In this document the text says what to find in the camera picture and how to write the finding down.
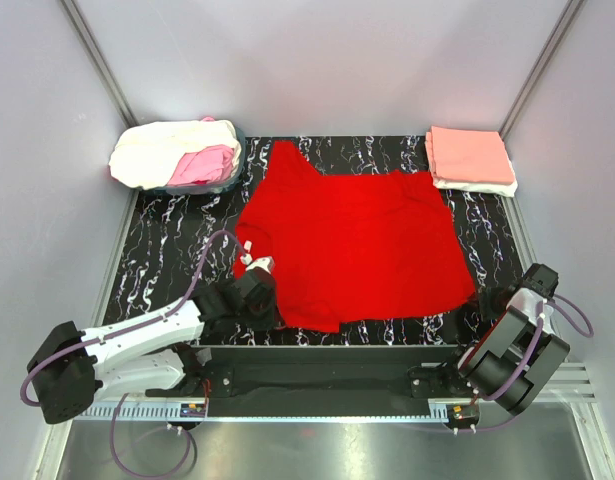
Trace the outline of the red t-shirt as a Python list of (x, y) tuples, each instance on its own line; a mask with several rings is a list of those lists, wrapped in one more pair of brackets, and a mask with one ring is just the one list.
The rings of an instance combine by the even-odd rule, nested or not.
[(279, 141), (235, 233), (254, 258), (272, 257), (277, 308), (293, 328), (431, 316), (475, 292), (428, 173), (323, 175)]

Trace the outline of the pink crumpled shirt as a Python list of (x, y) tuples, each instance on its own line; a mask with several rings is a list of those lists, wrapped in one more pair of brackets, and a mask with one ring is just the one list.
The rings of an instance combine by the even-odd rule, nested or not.
[(231, 121), (206, 117), (193, 122), (178, 139), (184, 153), (168, 186), (217, 184), (231, 177), (241, 151)]

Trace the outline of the aluminium front rail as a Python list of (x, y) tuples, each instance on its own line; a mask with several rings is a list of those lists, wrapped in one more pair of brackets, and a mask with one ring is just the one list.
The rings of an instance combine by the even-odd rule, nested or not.
[(447, 365), (405, 368), (383, 364), (229, 364), (210, 362), (178, 367), (160, 359), (116, 368), (93, 381), (66, 388), (83, 408), (96, 401), (130, 395), (182, 398), (206, 392), (229, 398), (263, 388), (292, 391), (380, 391), (422, 399), (468, 398), (478, 387)]

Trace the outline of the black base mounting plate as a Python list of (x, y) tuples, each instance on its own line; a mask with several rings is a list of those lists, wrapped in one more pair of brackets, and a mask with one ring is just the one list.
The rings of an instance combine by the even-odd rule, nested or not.
[(400, 417), (431, 399), (469, 399), (454, 346), (212, 346), (187, 348), (180, 384), (149, 397), (207, 398), (213, 418)]

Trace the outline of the right corner aluminium post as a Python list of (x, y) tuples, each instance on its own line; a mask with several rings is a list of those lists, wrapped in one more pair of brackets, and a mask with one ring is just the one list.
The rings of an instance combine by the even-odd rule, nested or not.
[(499, 134), (506, 140), (511, 134), (515, 124), (521, 117), (534, 90), (554, 60), (558, 50), (563, 44), (567, 34), (575, 23), (577, 17), (586, 4), (585, 0), (568, 0), (558, 16), (547, 40), (545, 41), (538, 57), (534, 61), (526, 79), (516, 95), (502, 125)]

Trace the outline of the left corner aluminium post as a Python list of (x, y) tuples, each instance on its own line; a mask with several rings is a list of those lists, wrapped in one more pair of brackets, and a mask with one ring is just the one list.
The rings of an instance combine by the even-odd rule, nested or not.
[(106, 90), (110, 101), (116, 108), (123, 123), (127, 128), (137, 126), (138, 120), (130, 103), (105, 58), (99, 42), (88, 24), (79, 3), (75, 0), (59, 0), (58, 3), (78, 37), (86, 55), (90, 59), (103, 88)]

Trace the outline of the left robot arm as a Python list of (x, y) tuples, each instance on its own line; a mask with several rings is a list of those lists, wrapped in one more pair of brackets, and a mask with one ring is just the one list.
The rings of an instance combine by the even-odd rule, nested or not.
[(22, 401), (41, 410), (49, 425), (83, 414), (94, 402), (125, 393), (202, 386), (203, 372), (184, 343), (236, 324), (269, 330), (276, 324), (276, 282), (270, 257), (253, 260), (244, 273), (206, 285), (152, 312), (113, 325), (54, 327), (27, 365)]

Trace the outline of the white crumpled shirt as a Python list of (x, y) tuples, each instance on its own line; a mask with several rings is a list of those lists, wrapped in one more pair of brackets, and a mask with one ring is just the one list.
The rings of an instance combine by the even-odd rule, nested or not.
[(178, 136), (200, 120), (153, 122), (126, 130), (108, 163), (113, 178), (131, 188), (168, 186), (184, 153)]

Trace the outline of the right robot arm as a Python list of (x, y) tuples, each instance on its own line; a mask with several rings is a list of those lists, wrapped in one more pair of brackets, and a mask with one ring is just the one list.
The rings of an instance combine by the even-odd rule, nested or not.
[(493, 325), (476, 343), (458, 347), (438, 366), (409, 370), (412, 396), (493, 401), (517, 416), (535, 400), (570, 352), (548, 330), (558, 273), (534, 263), (507, 287), (481, 290), (470, 301)]

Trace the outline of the corner aluminium post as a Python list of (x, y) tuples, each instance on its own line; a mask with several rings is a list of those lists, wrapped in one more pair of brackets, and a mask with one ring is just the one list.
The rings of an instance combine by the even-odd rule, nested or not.
[(526, 79), (516, 95), (502, 125), (499, 134), (506, 140), (511, 134), (515, 124), (521, 117), (534, 90), (554, 60), (558, 50), (563, 44), (567, 34), (575, 23), (577, 17), (586, 4), (585, 0), (568, 0), (558, 16), (547, 40), (545, 41), (538, 57), (534, 61)]
[(59, 0), (58, 3), (78, 37), (86, 55), (90, 59), (103, 88), (106, 90), (110, 101), (116, 108), (123, 123), (127, 128), (137, 126), (138, 120), (130, 103), (105, 58), (99, 42), (88, 24), (79, 3), (75, 0)]

